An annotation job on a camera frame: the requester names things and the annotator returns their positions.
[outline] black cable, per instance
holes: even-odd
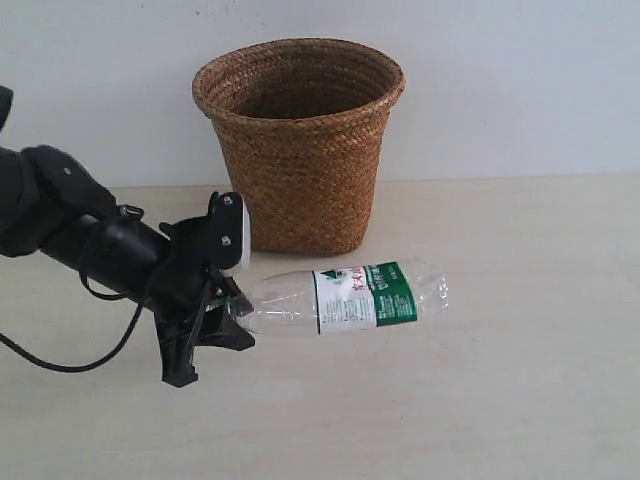
[[[104,229],[106,229],[109,225],[111,225],[113,223],[113,221],[117,221],[118,219],[122,219],[122,217],[116,217],[115,219],[111,219],[111,220],[105,220],[103,222],[101,222],[100,224],[98,224],[96,226],[96,230],[94,230],[95,232],[101,232]],[[90,236],[89,239],[87,239],[87,243],[85,244],[85,251],[83,252],[83,257],[85,255],[85,253],[91,254],[94,252],[94,250],[91,248],[92,245],[88,245],[90,243],[91,240],[95,241],[95,239],[98,238],[97,235],[94,236]],[[98,292],[94,292],[93,290],[91,290],[91,288],[88,286],[87,280],[86,280],[86,266],[88,263],[88,260],[86,260],[86,258],[84,258],[82,260],[83,262],[83,268],[82,270],[84,270],[84,274],[81,271],[80,272],[80,277],[81,279],[83,279],[83,285],[85,285],[85,288],[87,288],[93,295],[97,296],[98,298],[103,298],[103,299],[107,299],[107,300],[114,300],[114,299],[119,299],[116,297],[120,297],[120,295],[114,295],[114,296],[110,296],[110,295],[104,295],[104,294],[100,294]],[[104,365],[105,363],[107,363],[108,361],[112,360],[116,355],[118,355],[118,353],[120,353],[122,351],[122,349],[124,348],[124,346],[126,345],[126,343],[129,341],[129,338],[131,337],[131,334],[133,333],[133,330],[136,328],[136,325],[138,324],[138,320],[140,320],[140,316],[142,315],[142,311],[144,310],[144,304],[146,303],[146,301],[148,300],[149,297],[149,292],[151,290],[151,287],[153,285],[153,282],[156,278],[157,273],[162,269],[162,267],[165,265],[165,262],[162,262],[161,264],[159,264],[153,271],[153,273],[151,274],[151,276],[149,277],[149,281],[147,282],[147,285],[145,287],[145,291],[140,299],[140,302],[138,302],[137,306],[136,306],[136,310],[133,314],[133,317],[131,318],[131,321],[129,322],[129,326],[127,327],[127,329],[124,332],[124,335],[122,336],[122,338],[120,339],[120,341],[118,342],[118,344],[109,352],[107,353],[104,357],[96,360],[95,362],[89,363],[87,365],[78,365],[78,366],[67,366],[67,365],[57,365],[55,363],[51,363],[51,362],[47,362],[45,360],[42,360],[38,357],[36,357],[35,355],[33,355],[32,353],[28,352],[27,350],[25,350],[24,348],[22,348],[20,345],[18,345],[16,342],[14,342],[13,340],[11,340],[9,337],[7,337],[6,335],[3,335],[2,333],[0,333],[0,343],[4,344],[5,346],[7,346],[8,348],[10,348],[13,352],[17,353],[18,355],[20,355],[22,358],[24,358],[25,360],[27,360],[28,362],[40,367],[40,368],[44,368],[45,370],[51,370],[54,372],[59,372],[59,373],[84,373],[84,372],[88,372],[90,370],[94,370],[98,367],[101,367],[102,365]]]

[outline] black robotic arm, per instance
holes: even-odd
[[[13,94],[0,87],[0,130]],[[0,342],[32,363],[74,373],[103,365],[125,345],[143,311],[154,314],[162,380],[182,387],[197,380],[196,346],[244,350],[254,338],[228,314],[252,310],[230,271],[250,254],[249,218],[240,195],[211,196],[206,214],[156,232],[144,211],[119,205],[73,157],[40,145],[20,152],[0,147],[0,255],[19,258],[41,251],[76,270],[102,300],[137,304],[129,328],[105,357],[83,366],[45,362],[0,334]],[[114,293],[93,290],[89,279]]]

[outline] table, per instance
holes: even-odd
[[[210,191],[116,194],[157,226],[200,214]],[[639,176],[383,183],[358,251],[255,253],[238,281],[413,255],[447,273],[443,315],[201,349],[185,389],[160,382],[150,314],[88,374],[0,348],[0,476],[640,477]],[[106,352],[133,312],[40,254],[0,259],[0,304],[2,332],[59,363]]]

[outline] woven basket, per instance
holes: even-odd
[[[338,255],[366,233],[400,66],[336,39],[285,39],[202,67],[193,98],[247,203],[252,248]]]

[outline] water bottle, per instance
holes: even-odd
[[[252,333],[278,337],[416,322],[448,306],[444,274],[421,259],[284,273],[245,294],[254,311],[235,315],[230,304],[236,321]]]

